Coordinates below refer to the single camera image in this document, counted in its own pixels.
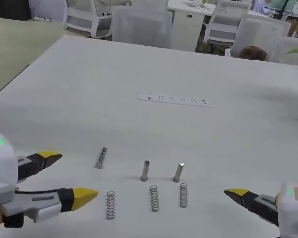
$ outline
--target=black cable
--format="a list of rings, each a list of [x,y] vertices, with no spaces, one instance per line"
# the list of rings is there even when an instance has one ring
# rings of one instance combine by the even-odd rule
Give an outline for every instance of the black cable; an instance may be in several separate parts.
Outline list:
[[[285,0],[284,4],[282,6],[282,9],[280,9],[279,14],[278,14],[278,17],[277,17],[278,20],[282,19],[283,12],[285,11],[285,8],[286,8],[286,6],[288,4],[288,1],[289,0]]]

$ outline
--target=green indicator light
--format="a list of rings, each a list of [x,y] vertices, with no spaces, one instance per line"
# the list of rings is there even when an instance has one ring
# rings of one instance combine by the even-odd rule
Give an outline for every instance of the green indicator light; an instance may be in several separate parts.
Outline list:
[[[4,141],[0,138],[0,145],[5,145]]]

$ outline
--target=floor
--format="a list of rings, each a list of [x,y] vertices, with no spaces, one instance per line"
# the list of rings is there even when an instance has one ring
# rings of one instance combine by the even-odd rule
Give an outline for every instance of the floor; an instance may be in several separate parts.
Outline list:
[[[61,23],[0,19],[0,89],[64,34]]]

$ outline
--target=power strip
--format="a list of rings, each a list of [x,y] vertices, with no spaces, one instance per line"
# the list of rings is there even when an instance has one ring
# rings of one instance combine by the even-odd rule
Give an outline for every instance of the power strip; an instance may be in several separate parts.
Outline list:
[[[182,105],[190,105],[190,106],[198,106],[198,107],[207,107],[207,108],[212,107],[210,106],[209,102],[206,100],[166,96],[164,94],[138,92],[137,98],[139,100],[160,102],[160,103],[174,103],[174,104],[182,104]]]

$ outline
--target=cylindrical metal rod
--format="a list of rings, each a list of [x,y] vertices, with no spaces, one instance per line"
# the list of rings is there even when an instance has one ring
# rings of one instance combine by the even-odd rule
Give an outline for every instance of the cylindrical metal rod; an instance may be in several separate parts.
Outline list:
[[[147,179],[148,179],[147,175],[148,175],[149,165],[150,165],[150,162],[148,160],[145,160],[145,162],[144,162],[144,168],[143,168],[143,173],[142,173],[142,175],[140,177],[140,181],[141,182],[146,182]]]
[[[174,182],[176,183],[180,182],[180,175],[183,170],[183,167],[184,167],[184,163],[180,163],[178,165],[177,171],[175,172],[175,176],[172,179]]]
[[[104,159],[105,159],[106,152],[107,152],[107,148],[104,147],[101,150],[101,153],[100,153],[99,158],[98,158],[98,162],[95,166],[97,169],[102,169],[103,168],[103,162],[104,162]]]

